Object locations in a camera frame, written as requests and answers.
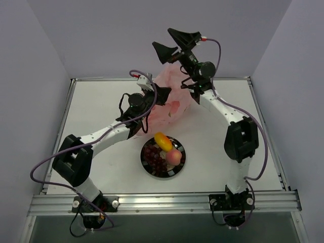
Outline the fake peach pink yellow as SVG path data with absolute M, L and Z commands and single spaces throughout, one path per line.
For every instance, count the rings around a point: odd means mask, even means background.
M 182 159 L 182 153 L 177 149 L 172 149 L 166 153 L 166 161 L 172 166 L 178 166 Z

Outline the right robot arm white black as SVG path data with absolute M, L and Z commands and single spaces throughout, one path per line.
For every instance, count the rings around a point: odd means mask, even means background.
M 182 89 L 188 89 L 193 100 L 212 114 L 224 118 L 227 127 L 224 150 L 231 160 L 230 172 L 225 190 L 225 203 L 231 209 L 243 203 L 241 193 L 246 192 L 248 185 L 249 165 L 259 146 L 258 127 L 252 118 L 241 114 L 238 109 L 226 105 L 216 93 L 213 78 L 219 65 L 210 61 L 200 62 L 193 53 L 199 42 L 207 41 L 200 32 L 187 33 L 168 29 L 169 35 L 177 44 L 171 48 L 160 43 L 152 45 L 162 64 L 180 62 L 188 75 L 181 82 Z

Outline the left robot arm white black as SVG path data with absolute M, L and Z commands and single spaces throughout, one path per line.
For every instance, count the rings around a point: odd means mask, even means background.
M 115 143 L 132 138 L 139 130 L 148 131 L 148 125 L 143 124 L 143 119 L 150 114 L 150 107 L 165 105 L 172 90 L 158 85 L 155 87 L 157 92 L 151 86 L 146 86 L 142 89 L 143 94 L 123 94 L 128 98 L 129 108 L 123 111 L 121 98 L 120 117 L 90 135 L 67 136 L 55 156 L 52 168 L 85 198 L 84 207 L 90 212 L 97 212 L 102 206 L 102 192 L 90 179 L 92 159 Z

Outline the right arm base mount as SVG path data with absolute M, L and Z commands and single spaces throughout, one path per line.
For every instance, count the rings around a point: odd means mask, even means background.
M 253 197 L 247 191 L 237 194 L 225 192 L 209 194 L 210 209 L 214 211 L 254 210 Z

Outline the pink plastic bag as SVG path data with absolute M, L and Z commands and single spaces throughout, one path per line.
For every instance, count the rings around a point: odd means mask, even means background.
M 191 95 L 187 89 L 181 89 L 181 82 L 188 78 L 180 71 L 180 65 L 168 64 L 155 78 L 160 88 L 171 88 L 164 106 L 155 105 L 148 117 L 147 135 L 162 132 L 175 123 L 191 104 Z

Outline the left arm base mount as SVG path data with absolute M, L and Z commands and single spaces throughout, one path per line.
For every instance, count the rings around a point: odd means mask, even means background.
M 115 213 L 117 212 L 119 207 L 119 197 L 115 195 L 113 196 L 99 195 L 93 201 L 93 204 L 105 213 Z M 92 205 L 90 205 L 81 197 L 76 196 L 72 202 L 71 212 L 76 213 L 78 209 L 79 212 L 81 213 L 97 212 L 97 210 Z

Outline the red fake grape bunch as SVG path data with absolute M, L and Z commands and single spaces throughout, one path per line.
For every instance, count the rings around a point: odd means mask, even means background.
M 145 145 L 143 148 L 144 168 L 154 176 L 161 176 L 167 172 L 168 165 L 165 157 L 162 155 L 162 149 L 155 145 Z

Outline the orange fake fruit slice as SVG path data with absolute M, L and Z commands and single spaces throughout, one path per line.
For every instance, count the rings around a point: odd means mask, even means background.
M 154 135 L 156 144 L 165 152 L 169 152 L 173 149 L 171 140 L 162 132 L 158 132 Z

